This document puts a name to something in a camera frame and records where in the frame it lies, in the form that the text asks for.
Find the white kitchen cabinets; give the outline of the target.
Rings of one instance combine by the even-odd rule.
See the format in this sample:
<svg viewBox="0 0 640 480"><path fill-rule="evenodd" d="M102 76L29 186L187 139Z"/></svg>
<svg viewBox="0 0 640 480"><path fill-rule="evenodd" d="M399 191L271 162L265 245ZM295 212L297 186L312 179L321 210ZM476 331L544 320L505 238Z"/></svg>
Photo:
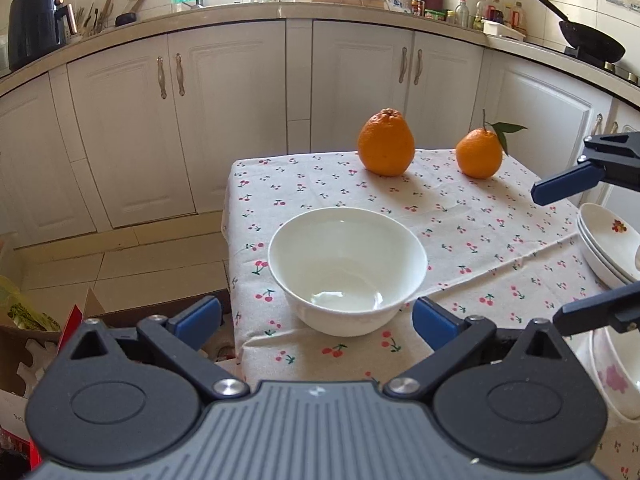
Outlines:
<svg viewBox="0 0 640 480"><path fill-rule="evenodd" d="M520 124L511 154L541 177L639 125L632 84L445 26L294 18L78 44L1 86L1 229L23 247L206 214L236 160L352 150L387 107L420 148L482 117Z"/></svg>

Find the black air fryer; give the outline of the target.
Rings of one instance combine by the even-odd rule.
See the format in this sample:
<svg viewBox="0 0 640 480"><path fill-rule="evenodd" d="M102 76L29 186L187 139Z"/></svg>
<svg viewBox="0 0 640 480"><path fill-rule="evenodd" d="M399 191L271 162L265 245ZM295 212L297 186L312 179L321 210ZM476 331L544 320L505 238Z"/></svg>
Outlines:
<svg viewBox="0 0 640 480"><path fill-rule="evenodd" d="M65 0L13 0L8 29L9 69L66 46L66 30L77 32L73 6Z"/></svg>

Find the dark sauce bottle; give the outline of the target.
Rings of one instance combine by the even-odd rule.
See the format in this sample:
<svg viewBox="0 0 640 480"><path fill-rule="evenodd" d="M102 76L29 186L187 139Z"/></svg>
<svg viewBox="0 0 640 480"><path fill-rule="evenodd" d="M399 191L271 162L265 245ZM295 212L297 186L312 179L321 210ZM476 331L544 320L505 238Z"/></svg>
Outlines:
<svg viewBox="0 0 640 480"><path fill-rule="evenodd" d="M423 16L425 11L424 0L411 0L411 13L417 16Z"/></svg>

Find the lower white plate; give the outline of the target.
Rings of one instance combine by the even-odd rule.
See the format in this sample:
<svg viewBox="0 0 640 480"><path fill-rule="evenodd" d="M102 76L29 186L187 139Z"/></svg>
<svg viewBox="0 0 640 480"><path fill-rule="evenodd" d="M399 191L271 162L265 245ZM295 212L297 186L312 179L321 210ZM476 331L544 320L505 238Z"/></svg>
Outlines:
<svg viewBox="0 0 640 480"><path fill-rule="evenodd" d="M580 251L588 263L591 271L597 275L597 278L610 289L616 289L625 285L630 285L631 281L624 278L620 272L615 271L612 266L606 263L599 253L591 244L590 240L585 236L584 230L578 226L578 234L580 239Z"/></svg>

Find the yellow plastic bag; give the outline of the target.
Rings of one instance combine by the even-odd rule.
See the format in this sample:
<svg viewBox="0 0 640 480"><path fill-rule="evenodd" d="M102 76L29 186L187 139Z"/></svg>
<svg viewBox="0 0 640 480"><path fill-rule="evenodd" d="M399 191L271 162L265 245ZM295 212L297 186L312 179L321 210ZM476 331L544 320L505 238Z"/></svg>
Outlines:
<svg viewBox="0 0 640 480"><path fill-rule="evenodd" d="M1 278L1 313L21 330L59 332L60 324L47 313L37 311L21 289L11 280Z"/></svg>

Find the bumpy orange fruit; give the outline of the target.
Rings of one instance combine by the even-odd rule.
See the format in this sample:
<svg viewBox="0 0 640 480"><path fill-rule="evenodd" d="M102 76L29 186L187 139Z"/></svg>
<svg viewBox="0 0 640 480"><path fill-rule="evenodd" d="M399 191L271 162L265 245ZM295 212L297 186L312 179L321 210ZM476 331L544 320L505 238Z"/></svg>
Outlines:
<svg viewBox="0 0 640 480"><path fill-rule="evenodd" d="M412 163L416 144L401 112L384 108L361 128L357 151L364 168L372 174L399 177Z"/></svg>

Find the orange with stem leaf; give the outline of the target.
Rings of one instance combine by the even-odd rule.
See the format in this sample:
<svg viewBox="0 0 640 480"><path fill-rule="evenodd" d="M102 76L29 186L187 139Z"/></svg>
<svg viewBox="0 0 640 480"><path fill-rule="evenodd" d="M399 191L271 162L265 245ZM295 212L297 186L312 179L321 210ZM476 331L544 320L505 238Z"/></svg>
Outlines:
<svg viewBox="0 0 640 480"><path fill-rule="evenodd" d="M510 122L488 122L483 113L482 126L470 131L454 150L459 170L471 179L491 178L509 154L506 136L524 130L525 126Z"/></svg>

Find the black wok pan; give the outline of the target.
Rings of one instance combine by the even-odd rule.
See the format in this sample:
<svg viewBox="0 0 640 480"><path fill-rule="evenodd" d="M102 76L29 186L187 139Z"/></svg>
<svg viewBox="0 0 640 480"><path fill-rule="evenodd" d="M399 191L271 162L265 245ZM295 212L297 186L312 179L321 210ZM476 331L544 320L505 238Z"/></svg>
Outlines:
<svg viewBox="0 0 640 480"><path fill-rule="evenodd" d="M538 1L560 19L562 35L572 48L608 63L617 63L626 54L625 47L613 37L588 25L571 21L550 0Z"/></svg>

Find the white bowl pink flowers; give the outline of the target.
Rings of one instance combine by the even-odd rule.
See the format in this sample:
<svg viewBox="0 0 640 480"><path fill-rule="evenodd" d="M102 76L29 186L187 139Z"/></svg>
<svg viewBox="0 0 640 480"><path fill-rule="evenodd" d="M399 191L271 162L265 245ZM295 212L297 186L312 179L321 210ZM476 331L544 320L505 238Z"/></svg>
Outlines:
<svg viewBox="0 0 640 480"><path fill-rule="evenodd" d="M416 299L428 259L400 222L367 209L326 207L274 232L268 266L304 324L330 336L358 337Z"/></svg>

